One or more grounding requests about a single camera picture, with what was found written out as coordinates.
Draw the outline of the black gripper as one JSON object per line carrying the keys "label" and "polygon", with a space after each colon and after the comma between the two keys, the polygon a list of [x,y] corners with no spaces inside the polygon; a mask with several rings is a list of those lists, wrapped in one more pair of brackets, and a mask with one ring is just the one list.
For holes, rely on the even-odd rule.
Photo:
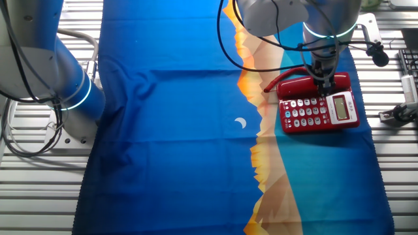
{"label": "black gripper", "polygon": [[322,97],[332,94],[335,88],[334,73],[338,65],[338,56],[331,55],[328,57],[319,54],[311,54],[314,81],[317,84],[318,94]]}

